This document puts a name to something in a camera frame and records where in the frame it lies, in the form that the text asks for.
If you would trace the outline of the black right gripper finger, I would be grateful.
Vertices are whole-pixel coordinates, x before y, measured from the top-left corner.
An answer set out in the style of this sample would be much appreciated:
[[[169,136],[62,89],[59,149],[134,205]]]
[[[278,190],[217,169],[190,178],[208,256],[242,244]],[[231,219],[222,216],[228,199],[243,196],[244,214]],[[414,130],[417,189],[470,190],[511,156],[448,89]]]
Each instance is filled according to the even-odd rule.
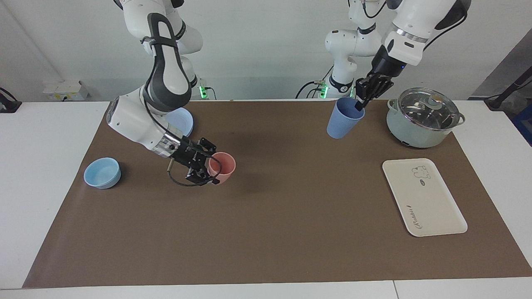
[[[220,184],[219,173],[209,174],[209,162],[210,160],[192,160],[185,163],[185,167],[188,168],[185,179],[190,182],[190,184],[185,184],[185,186],[203,186],[210,182],[215,185]]]
[[[217,147],[207,138],[202,137],[197,142],[192,142],[192,151],[194,162],[207,162],[217,152]]]

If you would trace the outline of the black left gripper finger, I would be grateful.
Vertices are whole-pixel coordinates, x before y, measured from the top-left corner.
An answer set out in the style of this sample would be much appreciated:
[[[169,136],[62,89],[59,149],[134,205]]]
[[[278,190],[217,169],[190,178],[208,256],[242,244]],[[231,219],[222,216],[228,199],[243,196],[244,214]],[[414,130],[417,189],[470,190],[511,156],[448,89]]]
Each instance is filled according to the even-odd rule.
[[[360,78],[356,81],[357,103],[355,108],[357,110],[361,111],[371,100],[377,97],[378,85],[378,76],[376,74],[368,74],[365,78]]]
[[[369,89],[367,91],[367,102],[374,100],[377,97],[380,97],[388,89],[390,89],[394,83],[391,76],[386,76],[384,74],[374,74],[369,80]]]

